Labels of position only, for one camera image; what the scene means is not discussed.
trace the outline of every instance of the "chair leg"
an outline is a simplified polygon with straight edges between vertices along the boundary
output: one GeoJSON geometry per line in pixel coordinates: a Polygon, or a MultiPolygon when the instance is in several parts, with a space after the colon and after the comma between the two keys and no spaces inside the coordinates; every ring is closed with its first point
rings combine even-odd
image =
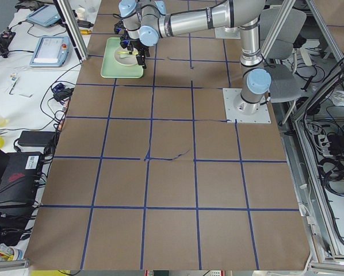
{"type": "Polygon", "coordinates": [[[287,113],[285,114],[285,117],[283,118],[282,121],[280,121],[278,123],[278,125],[280,127],[283,126],[287,122],[288,117],[290,116],[290,114],[292,113],[292,111],[294,110],[295,107],[296,107],[296,100],[293,100],[292,103],[291,103],[290,108],[288,109],[287,113]]]}

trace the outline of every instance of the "white plate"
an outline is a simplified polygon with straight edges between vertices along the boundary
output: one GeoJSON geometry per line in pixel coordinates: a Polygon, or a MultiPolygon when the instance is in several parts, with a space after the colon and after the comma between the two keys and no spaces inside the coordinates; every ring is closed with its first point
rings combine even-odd
{"type": "Polygon", "coordinates": [[[124,66],[133,66],[137,64],[136,55],[127,54],[127,49],[118,47],[114,52],[114,59],[116,62],[124,66]]]}

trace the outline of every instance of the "blue joint cap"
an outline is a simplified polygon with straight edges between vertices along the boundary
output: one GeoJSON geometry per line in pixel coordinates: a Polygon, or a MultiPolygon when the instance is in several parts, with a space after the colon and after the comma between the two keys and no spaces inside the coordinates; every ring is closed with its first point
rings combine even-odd
{"type": "Polygon", "coordinates": [[[160,11],[160,13],[162,14],[166,14],[167,10],[166,10],[166,5],[163,1],[155,1],[156,7],[158,8],[158,10],[160,11]]]}
{"type": "Polygon", "coordinates": [[[155,29],[144,25],[139,29],[139,39],[145,46],[154,46],[159,40],[159,35],[155,29]]]}
{"type": "Polygon", "coordinates": [[[269,73],[261,68],[256,68],[249,72],[247,76],[247,87],[256,95],[264,94],[268,91],[272,78],[269,73]]]}
{"type": "Polygon", "coordinates": [[[128,16],[136,8],[135,0],[122,0],[119,3],[119,10],[122,17],[128,16]]]}

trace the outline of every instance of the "gray floor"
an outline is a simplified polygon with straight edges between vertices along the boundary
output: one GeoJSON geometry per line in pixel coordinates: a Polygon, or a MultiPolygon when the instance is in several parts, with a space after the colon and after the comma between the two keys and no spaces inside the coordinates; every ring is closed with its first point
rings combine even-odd
{"type": "Polygon", "coordinates": [[[0,32],[5,30],[16,12],[18,0],[0,0],[0,32]]]}

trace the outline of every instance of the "gray chair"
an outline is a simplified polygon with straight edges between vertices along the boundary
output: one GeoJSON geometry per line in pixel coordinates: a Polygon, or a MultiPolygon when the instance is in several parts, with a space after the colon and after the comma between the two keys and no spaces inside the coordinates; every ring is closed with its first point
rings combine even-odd
{"type": "MultiPolygon", "coordinates": [[[[279,8],[272,8],[263,10],[260,15],[260,37],[261,44],[264,43],[270,28],[279,12],[279,8]]],[[[306,14],[303,11],[292,9],[281,29],[277,39],[275,40],[268,56],[268,59],[284,60],[290,57],[293,53],[293,43],[299,35],[306,20],[306,14]]],[[[291,102],[291,106],[279,123],[282,125],[286,123],[289,115],[296,106],[296,100],[300,98],[301,88],[297,84],[297,81],[293,74],[297,68],[297,55],[294,51],[294,66],[292,72],[287,66],[283,64],[270,64],[266,66],[265,70],[272,76],[272,84],[270,85],[270,100],[273,103],[277,102],[291,102]]]]}

